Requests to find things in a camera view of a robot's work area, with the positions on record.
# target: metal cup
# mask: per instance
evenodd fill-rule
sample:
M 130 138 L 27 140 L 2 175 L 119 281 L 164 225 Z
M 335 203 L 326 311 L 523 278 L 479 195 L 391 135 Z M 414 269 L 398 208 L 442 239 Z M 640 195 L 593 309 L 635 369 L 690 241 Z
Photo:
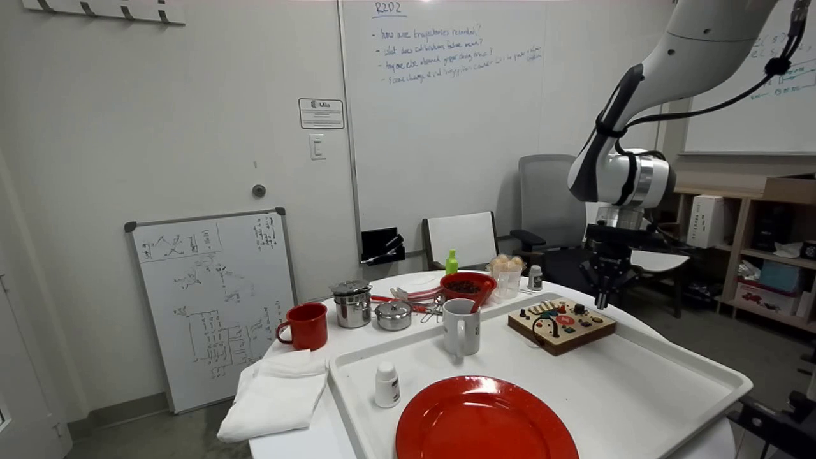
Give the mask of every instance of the metal cup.
M 372 299 L 366 281 L 348 281 L 333 288 L 338 304 L 338 324 L 345 328 L 361 328 L 372 321 Z

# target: red mug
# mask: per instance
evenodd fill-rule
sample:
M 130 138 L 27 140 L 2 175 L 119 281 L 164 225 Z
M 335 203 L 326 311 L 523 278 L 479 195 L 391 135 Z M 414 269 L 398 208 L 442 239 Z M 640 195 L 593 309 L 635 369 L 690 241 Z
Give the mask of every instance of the red mug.
M 301 304 L 288 309 L 286 321 L 279 324 L 277 335 L 296 350 L 323 350 L 326 343 L 326 305 Z

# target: small red bowl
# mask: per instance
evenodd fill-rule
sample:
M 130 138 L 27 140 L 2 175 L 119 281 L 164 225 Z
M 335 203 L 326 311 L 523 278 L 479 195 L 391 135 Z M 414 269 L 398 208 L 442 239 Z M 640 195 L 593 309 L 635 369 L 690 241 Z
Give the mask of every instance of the small red bowl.
M 439 292 L 445 299 L 473 299 L 478 305 L 486 305 L 496 288 L 496 278 L 483 273 L 451 273 L 439 281 Z

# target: whiteboard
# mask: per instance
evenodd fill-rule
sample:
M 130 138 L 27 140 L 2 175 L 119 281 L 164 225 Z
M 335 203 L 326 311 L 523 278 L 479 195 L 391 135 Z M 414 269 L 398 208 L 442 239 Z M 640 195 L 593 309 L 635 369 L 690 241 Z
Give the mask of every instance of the whiteboard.
M 236 394 L 293 305 L 283 208 L 133 228 L 175 413 Z
M 672 0 L 345 0 L 345 83 L 361 228 L 496 212 L 516 225 L 516 168 L 579 152 Z M 657 125 L 629 146 L 657 146 Z
M 769 59 L 779 55 L 788 37 L 793 0 L 782 0 L 769 18 L 759 44 L 733 79 L 694 96 L 694 110 L 729 100 L 766 75 Z M 792 72 L 766 83 L 751 100 L 722 111 L 690 119 L 690 152 L 792 152 L 813 156 L 816 135 L 816 8 Z

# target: white mug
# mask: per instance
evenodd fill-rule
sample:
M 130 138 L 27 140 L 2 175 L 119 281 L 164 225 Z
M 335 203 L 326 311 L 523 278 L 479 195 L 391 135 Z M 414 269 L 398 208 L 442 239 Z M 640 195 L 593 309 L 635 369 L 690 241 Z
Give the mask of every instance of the white mug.
M 445 343 L 454 357 L 479 351 L 479 311 L 473 299 L 445 301 Z

